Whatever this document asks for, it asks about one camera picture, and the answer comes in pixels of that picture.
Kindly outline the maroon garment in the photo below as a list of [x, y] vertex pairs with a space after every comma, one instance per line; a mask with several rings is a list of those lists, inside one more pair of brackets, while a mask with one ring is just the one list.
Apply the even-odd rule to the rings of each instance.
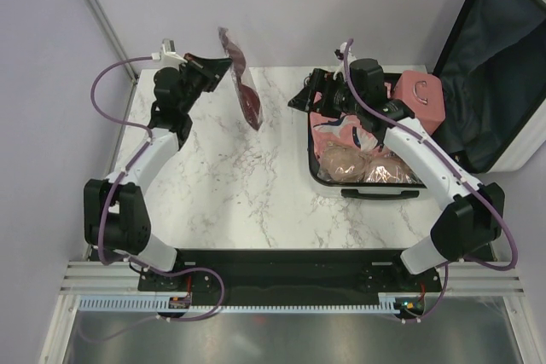
[[218, 28], [218, 38], [224, 53], [232, 60], [231, 76], [243, 117], [253, 130], [258, 131], [263, 123], [263, 112], [246, 57], [226, 27]]

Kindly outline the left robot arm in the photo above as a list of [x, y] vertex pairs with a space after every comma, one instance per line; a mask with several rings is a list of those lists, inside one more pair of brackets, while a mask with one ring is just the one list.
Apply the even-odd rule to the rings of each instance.
[[189, 138], [189, 112], [200, 96], [211, 93], [232, 65], [229, 57], [207, 59], [187, 53], [161, 52], [152, 60], [162, 67], [153, 77], [154, 102], [145, 137], [120, 170], [84, 185], [84, 239], [102, 263], [107, 251], [157, 274], [169, 290], [180, 289], [187, 269], [176, 262], [177, 249], [152, 232], [145, 193], [166, 163]]

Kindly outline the beige bra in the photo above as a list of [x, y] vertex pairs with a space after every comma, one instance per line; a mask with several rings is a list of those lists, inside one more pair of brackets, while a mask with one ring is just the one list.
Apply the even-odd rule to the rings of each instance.
[[327, 147], [317, 175], [327, 182], [421, 184], [395, 153], [364, 153], [351, 147]]

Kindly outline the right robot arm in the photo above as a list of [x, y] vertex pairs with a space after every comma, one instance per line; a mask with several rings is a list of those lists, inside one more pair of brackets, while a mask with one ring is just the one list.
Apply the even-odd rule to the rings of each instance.
[[416, 108], [395, 93], [373, 59], [350, 59], [335, 72], [316, 68], [288, 105], [305, 113], [311, 177], [346, 198], [417, 197], [426, 188], [440, 215], [429, 235], [401, 252], [393, 285], [410, 290], [421, 273], [470, 259], [505, 228], [504, 192], [461, 168], [428, 134]]

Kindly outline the pink navy floral garment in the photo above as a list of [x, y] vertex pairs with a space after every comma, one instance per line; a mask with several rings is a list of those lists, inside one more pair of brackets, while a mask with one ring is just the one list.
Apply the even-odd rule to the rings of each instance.
[[314, 154], [319, 160], [327, 147], [341, 146], [356, 149], [363, 154], [381, 156], [388, 149], [360, 124], [356, 115], [343, 113], [339, 118], [328, 118], [320, 113], [310, 113], [311, 137]]

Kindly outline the white suitcase with dark lining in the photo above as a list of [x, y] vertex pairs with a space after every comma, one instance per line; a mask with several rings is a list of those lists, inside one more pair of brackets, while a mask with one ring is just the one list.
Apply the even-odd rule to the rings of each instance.
[[545, 140], [545, 0], [465, 0], [428, 74], [440, 148], [472, 174], [518, 170]]

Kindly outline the pink cosmetic case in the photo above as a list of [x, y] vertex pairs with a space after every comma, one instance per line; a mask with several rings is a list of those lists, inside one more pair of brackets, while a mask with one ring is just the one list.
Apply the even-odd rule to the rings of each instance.
[[430, 136], [445, 120], [442, 83], [432, 74], [402, 72], [392, 90], [392, 98], [402, 101]]

